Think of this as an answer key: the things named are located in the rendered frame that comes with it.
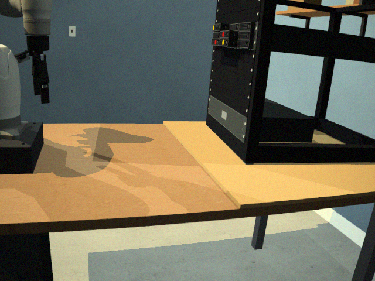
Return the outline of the black metal rack frame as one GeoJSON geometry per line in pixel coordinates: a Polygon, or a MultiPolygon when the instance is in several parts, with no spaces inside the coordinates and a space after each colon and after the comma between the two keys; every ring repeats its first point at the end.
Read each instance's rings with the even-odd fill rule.
{"type": "Polygon", "coordinates": [[[375,11],[375,4],[341,8],[291,0],[217,0],[217,4],[215,24],[255,22],[253,49],[213,46],[206,125],[235,154],[246,165],[375,162],[375,139],[325,119],[335,59],[375,63],[375,38],[339,33],[342,14],[375,11]],[[274,24],[277,4],[331,11],[328,31],[274,24]],[[265,98],[271,51],[324,57],[315,116],[265,98]],[[345,144],[312,143],[314,130],[345,144]]]}

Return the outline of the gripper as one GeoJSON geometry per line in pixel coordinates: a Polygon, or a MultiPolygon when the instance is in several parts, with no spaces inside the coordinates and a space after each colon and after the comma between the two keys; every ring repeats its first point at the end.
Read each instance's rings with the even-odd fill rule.
{"type": "Polygon", "coordinates": [[[50,103],[49,76],[46,55],[43,54],[43,51],[49,50],[49,36],[26,36],[26,39],[27,50],[34,51],[32,56],[34,95],[41,96],[41,104],[50,103]]]}

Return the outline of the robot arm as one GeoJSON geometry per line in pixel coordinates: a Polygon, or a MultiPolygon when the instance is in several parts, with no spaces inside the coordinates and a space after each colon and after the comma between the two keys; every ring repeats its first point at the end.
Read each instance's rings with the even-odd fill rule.
{"type": "MultiPolygon", "coordinates": [[[[52,0],[0,0],[0,14],[23,17],[24,34],[28,36],[50,35],[51,12],[52,0]]],[[[20,117],[21,86],[17,64],[30,60],[29,56],[33,56],[33,51],[13,55],[7,46],[0,44],[0,139],[18,140],[29,127],[29,122],[21,121],[20,117]]]]}

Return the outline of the light brown flat board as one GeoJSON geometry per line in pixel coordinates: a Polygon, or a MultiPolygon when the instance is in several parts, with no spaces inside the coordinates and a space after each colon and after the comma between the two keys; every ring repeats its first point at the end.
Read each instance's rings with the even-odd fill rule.
{"type": "Polygon", "coordinates": [[[375,162],[246,165],[206,122],[163,124],[240,209],[375,195],[375,162]]]}

